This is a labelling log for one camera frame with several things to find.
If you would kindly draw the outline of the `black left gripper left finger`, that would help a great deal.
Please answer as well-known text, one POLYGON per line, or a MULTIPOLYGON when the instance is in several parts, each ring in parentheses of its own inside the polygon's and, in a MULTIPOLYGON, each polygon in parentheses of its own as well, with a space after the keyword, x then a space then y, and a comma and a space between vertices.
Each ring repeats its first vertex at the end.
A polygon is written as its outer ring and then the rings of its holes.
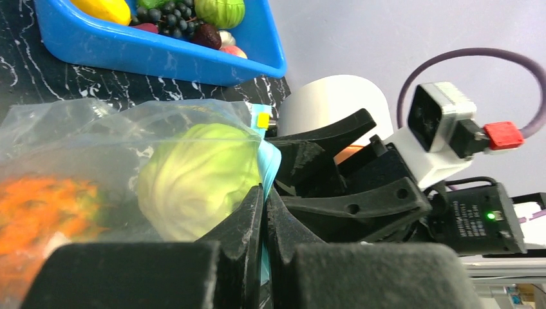
POLYGON ((37 274, 23 308, 257 308, 263 188, 192 243, 72 243, 37 274))

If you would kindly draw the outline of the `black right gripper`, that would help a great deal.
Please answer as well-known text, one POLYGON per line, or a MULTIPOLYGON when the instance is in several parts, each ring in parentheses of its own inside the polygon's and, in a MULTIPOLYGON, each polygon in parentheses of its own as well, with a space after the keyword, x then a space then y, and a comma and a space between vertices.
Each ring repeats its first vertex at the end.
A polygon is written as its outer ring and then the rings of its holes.
POLYGON ((441 243, 461 256, 527 251, 500 182, 476 176, 419 189, 398 149, 378 138, 350 158, 364 166, 341 196, 347 186, 335 157, 376 126, 361 108, 319 129, 266 138, 281 152, 281 200, 305 227, 324 241, 441 243))

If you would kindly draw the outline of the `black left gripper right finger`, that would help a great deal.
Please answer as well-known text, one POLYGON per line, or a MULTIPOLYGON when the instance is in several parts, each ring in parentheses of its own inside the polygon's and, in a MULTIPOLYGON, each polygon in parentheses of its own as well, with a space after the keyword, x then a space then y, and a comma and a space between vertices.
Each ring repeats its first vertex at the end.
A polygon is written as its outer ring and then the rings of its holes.
POLYGON ((480 308, 459 258, 431 243, 329 244, 271 191, 266 203, 274 308, 480 308))

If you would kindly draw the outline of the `green toy cabbage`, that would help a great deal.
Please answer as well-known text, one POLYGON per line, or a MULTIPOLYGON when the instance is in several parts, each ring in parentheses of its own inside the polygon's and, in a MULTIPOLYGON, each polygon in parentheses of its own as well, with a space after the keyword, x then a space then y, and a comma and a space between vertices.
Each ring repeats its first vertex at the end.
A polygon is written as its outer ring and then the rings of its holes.
POLYGON ((253 130, 196 124, 162 142, 141 168, 138 206, 165 241, 195 241, 226 219, 261 183, 253 130))

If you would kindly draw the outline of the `clear zip top bag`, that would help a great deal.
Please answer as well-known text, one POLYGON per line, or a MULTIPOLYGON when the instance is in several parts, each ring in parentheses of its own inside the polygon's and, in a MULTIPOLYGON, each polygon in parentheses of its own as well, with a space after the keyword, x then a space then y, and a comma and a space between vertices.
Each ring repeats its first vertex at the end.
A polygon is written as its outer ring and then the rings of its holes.
MULTIPOLYGON (((149 101, 124 111, 89 98, 12 106, 1 122, 1 182, 53 176, 95 182, 104 191, 99 224, 105 231, 95 240, 59 243, 44 263, 56 249, 72 243, 192 243, 199 238, 163 240, 142 214, 137 196, 141 168, 162 142, 196 124, 249 128, 261 137, 258 185, 265 200, 281 159, 265 140, 271 116, 268 105, 215 99, 149 101)), ((1 302, 1 307, 23 308, 31 285, 21 300, 1 302)))

